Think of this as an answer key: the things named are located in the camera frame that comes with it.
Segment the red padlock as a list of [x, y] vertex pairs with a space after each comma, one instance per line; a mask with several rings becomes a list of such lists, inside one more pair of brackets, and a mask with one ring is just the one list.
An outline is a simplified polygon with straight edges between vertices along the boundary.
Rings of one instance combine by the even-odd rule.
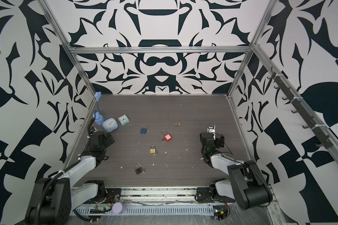
[[169, 142], [172, 140], [172, 136], [165, 130], [162, 131], [162, 141]]

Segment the blue padlock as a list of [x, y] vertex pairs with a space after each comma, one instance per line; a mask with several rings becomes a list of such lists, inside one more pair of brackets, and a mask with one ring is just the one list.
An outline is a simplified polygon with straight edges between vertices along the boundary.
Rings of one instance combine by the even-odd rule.
[[149, 130], [147, 129], [146, 125], [143, 125], [143, 126], [141, 127], [141, 129], [140, 129], [140, 133], [141, 133], [141, 134], [146, 134], [146, 133], [148, 133], [148, 132], [149, 132]]

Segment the black padlock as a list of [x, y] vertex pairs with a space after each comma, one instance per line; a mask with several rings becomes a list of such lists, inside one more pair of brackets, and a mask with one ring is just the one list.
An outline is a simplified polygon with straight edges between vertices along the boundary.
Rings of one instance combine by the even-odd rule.
[[143, 168], [142, 166], [140, 166], [139, 164], [137, 164], [136, 166], [135, 166], [135, 173], [137, 174], [137, 175], [140, 175], [140, 174], [142, 174], [142, 173], [144, 173], [145, 172], [145, 168]]

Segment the brass padlock with key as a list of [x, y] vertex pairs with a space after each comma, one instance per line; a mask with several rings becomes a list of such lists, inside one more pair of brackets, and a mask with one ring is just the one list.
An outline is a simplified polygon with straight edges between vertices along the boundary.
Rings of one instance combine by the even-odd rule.
[[156, 154], [157, 153], [156, 147], [154, 145], [151, 145], [151, 147], [149, 149], [149, 153], [150, 154]]

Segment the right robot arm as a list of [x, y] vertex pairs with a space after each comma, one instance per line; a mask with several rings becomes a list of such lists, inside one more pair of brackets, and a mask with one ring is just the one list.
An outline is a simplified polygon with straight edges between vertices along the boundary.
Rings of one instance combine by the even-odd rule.
[[211, 189], [215, 196], [235, 200], [243, 209], [267, 206], [273, 201], [273, 195], [256, 162], [235, 160], [218, 149], [223, 148], [224, 137], [215, 138], [213, 133], [201, 133], [202, 157], [211, 168], [220, 170], [229, 179], [215, 181]]

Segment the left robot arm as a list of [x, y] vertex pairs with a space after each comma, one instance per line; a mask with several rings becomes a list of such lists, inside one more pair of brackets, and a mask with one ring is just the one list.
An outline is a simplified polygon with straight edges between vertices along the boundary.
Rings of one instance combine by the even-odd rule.
[[80, 215], [76, 209], [88, 200], [104, 198], [104, 182], [92, 180], [78, 188], [73, 187], [84, 175], [108, 159], [106, 149], [115, 142], [110, 133], [92, 130], [94, 121], [95, 119], [91, 119], [87, 125], [88, 142], [78, 155], [77, 161], [35, 182], [24, 219], [25, 224], [64, 225], [71, 213], [82, 221], [94, 222], [94, 219]]

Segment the light blue alarm clock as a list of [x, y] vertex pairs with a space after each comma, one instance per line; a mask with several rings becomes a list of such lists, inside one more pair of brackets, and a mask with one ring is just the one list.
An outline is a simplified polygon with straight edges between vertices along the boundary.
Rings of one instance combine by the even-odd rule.
[[103, 129], [110, 133], [118, 128], [118, 123], [114, 118], [109, 118], [102, 123]]

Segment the mint green alarm clock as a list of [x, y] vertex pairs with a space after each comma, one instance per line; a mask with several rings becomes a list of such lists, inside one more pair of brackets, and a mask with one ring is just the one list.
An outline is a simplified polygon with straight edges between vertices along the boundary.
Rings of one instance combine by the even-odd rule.
[[128, 116], [126, 114], [120, 116], [118, 118], [119, 122], [121, 123], [122, 126], [124, 126], [125, 124], [128, 124], [130, 122]]

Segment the purple round lid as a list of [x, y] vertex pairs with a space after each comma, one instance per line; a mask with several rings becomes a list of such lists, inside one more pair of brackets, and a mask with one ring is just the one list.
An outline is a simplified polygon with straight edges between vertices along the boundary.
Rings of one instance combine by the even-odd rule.
[[113, 214], [123, 214], [126, 212], [126, 205], [121, 203], [121, 202], [117, 202], [112, 206], [112, 213]]

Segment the green circuit board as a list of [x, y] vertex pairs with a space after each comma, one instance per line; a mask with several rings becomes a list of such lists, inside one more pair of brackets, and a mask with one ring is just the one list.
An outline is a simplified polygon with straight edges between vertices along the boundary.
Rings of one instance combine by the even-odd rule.
[[230, 208], [228, 205], [217, 205], [213, 206], [214, 219], [222, 221], [230, 215]]

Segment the black hook rack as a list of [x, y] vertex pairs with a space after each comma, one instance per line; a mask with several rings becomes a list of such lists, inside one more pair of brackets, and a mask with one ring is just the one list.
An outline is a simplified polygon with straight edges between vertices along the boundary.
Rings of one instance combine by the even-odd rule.
[[276, 83], [275, 89], [281, 90], [284, 94], [282, 97], [283, 101], [287, 101], [292, 104], [295, 108], [292, 110], [293, 114], [299, 114], [301, 118], [305, 121], [305, 125], [302, 126], [303, 129], [310, 129], [315, 136], [317, 137], [319, 143], [316, 144], [317, 147], [324, 147], [329, 149], [334, 146], [330, 139], [330, 134], [325, 130], [326, 125], [319, 121], [315, 117], [313, 110], [306, 103], [304, 97], [297, 93], [294, 87], [287, 80], [285, 75], [277, 74], [274, 71], [271, 72], [269, 80], [273, 80]]

